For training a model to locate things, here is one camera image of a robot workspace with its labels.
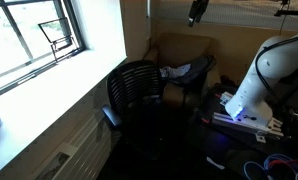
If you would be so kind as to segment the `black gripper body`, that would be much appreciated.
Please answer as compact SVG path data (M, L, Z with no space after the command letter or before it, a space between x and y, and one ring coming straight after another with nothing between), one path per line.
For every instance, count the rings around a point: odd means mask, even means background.
M188 18L188 26L192 27L195 23L199 23L201 21L202 15L205 13L209 0L194 0L192 2L189 18Z

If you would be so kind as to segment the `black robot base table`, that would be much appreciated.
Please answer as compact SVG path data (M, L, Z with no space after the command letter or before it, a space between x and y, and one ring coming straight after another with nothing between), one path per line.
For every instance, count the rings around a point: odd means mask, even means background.
M256 141L255 135L215 125L214 112L229 115L222 105L222 94L236 89L216 85L202 96L190 117L188 142L202 151L211 163L242 174L248 180L298 180L298 125L289 116L282 122L284 137Z

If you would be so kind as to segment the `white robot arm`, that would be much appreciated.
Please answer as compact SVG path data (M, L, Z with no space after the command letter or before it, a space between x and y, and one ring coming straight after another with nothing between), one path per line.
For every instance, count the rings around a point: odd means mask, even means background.
M298 70L298 34L274 36L260 46L236 93L225 104L226 112L238 123L267 128L274 120L265 102L273 87Z

